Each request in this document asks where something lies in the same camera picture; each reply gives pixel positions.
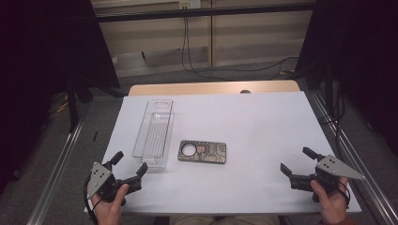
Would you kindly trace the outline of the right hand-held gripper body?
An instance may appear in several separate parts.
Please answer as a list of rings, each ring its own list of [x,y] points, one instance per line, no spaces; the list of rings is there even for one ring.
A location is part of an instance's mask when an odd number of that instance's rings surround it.
[[[292,174],[288,171],[288,179],[292,189],[312,191],[311,182],[316,180],[326,192],[338,188],[342,177],[365,180],[366,177],[342,162],[335,156],[325,156],[315,165],[315,172],[309,175]]]

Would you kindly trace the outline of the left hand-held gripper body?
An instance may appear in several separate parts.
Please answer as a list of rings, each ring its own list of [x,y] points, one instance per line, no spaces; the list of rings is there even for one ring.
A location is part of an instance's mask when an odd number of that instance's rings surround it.
[[[88,191],[85,197],[91,200],[94,195],[99,195],[106,202],[113,202],[118,190],[123,185],[128,185],[127,194],[138,191],[142,188],[142,168],[139,168],[136,175],[125,179],[116,179],[113,174],[113,166],[116,162],[110,160],[104,164],[95,162],[88,181]]]

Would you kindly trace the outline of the clear plastic box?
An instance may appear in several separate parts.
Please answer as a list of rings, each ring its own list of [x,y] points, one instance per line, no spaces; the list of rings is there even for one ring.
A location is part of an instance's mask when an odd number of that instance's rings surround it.
[[[146,104],[132,156],[139,164],[146,163],[151,171],[167,165],[174,116],[171,99],[151,99]]]

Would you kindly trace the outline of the patterned phone case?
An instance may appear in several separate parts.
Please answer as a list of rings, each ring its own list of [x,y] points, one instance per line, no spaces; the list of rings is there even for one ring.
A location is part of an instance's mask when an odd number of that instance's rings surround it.
[[[186,154],[187,147],[193,148],[192,154]],[[224,164],[227,147],[224,142],[181,141],[177,158],[180,161]]]

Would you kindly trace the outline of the person's left hand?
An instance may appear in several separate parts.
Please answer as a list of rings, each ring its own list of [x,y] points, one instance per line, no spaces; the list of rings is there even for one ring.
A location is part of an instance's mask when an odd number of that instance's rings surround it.
[[[99,195],[94,195],[91,198],[99,225],[120,225],[121,204],[128,190],[129,186],[127,184],[122,185],[112,202],[102,201]]]

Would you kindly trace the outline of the person's right hand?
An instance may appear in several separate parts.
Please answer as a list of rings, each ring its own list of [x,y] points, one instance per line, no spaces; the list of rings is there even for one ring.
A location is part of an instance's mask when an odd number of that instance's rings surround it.
[[[335,223],[347,218],[347,203],[345,199],[347,182],[348,179],[346,177],[342,177],[338,186],[339,191],[331,193],[327,193],[316,180],[311,182],[314,193],[319,197],[322,220]]]

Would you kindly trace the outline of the white table mat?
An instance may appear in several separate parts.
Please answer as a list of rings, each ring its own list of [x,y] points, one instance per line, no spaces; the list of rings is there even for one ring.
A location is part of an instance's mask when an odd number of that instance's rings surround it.
[[[331,154],[302,92],[173,96],[175,114],[165,168],[148,172],[123,210],[142,215],[311,214],[319,206],[281,172],[314,172],[309,147]],[[183,141],[221,142],[223,164],[177,158]]]

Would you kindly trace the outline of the black stand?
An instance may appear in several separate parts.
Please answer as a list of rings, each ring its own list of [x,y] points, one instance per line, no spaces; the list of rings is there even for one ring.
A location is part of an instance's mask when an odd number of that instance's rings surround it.
[[[78,122],[79,122],[72,78],[69,78],[69,81],[68,81],[67,95],[68,95],[69,116],[70,116],[69,132],[72,132],[77,127]]]

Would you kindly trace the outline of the wooden table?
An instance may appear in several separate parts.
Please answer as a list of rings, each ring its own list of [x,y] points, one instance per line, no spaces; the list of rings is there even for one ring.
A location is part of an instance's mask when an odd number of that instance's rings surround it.
[[[164,84],[136,84],[130,88],[130,96],[175,96],[205,94],[241,94],[268,92],[299,92],[295,81],[247,81],[247,82],[191,82]]]

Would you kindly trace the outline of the black curtain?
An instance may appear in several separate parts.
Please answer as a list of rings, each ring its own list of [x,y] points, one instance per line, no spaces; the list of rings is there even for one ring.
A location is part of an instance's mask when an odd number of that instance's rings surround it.
[[[0,0],[0,193],[45,124],[53,95],[118,78],[91,0]]]
[[[335,76],[398,156],[398,0],[315,0],[296,71]]]

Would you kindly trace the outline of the white cabinet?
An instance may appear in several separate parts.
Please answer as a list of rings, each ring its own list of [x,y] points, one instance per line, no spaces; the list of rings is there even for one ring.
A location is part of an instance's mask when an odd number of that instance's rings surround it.
[[[97,15],[176,10],[179,0],[91,0]],[[200,8],[315,0],[201,0]],[[118,77],[199,70],[297,57],[312,10],[190,17],[100,25]]]

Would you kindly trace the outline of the black horizontal bar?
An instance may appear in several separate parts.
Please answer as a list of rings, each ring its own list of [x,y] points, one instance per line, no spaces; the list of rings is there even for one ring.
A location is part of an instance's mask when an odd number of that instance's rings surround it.
[[[278,4],[250,7],[213,7],[197,9],[176,9],[140,13],[100,14],[95,18],[98,23],[145,21],[190,17],[207,17],[239,14],[257,14],[313,10],[315,3]]]

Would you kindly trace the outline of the metal floor rail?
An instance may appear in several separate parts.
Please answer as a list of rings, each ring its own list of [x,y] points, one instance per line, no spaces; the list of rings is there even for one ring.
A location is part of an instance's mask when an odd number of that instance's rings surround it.
[[[313,102],[321,113],[320,123],[325,123],[333,133],[333,141],[335,144],[333,152],[365,176],[365,180],[359,183],[363,185],[364,192],[369,196],[369,200],[372,202],[368,207],[373,205],[376,210],[374,212],[371,211],[371,213],[375,217],[377,215],[382,217],[381,220],[376,218],[375,222],[378,225],[380,225],[381,222],[384,222],[385,225],[398,225],[398,212],[394,209],[387,195],[376,182],[353,143],[346,136],[339,120],[328,112],[326,101],[318,91],[312,91],[309,96],[313,99]]]
[[[82,121],[78,122],[74,129],[69,133],[66,143],[61,151],[61,154],[54,166],[51,176],[43,189],[38,202],[31,213],[26,225],[42,225],[46,218],[47,212],[54,199],[55,192],[60,184],[61,176],[68,164],[70,154],[75,143],[79,137],[82,129]]]

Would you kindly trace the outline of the white wall socket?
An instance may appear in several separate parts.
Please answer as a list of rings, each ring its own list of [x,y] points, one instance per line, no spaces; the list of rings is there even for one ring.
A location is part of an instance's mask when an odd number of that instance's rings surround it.
[[[179,0],[180,9],[198,9],[201,7],[201,0]]]

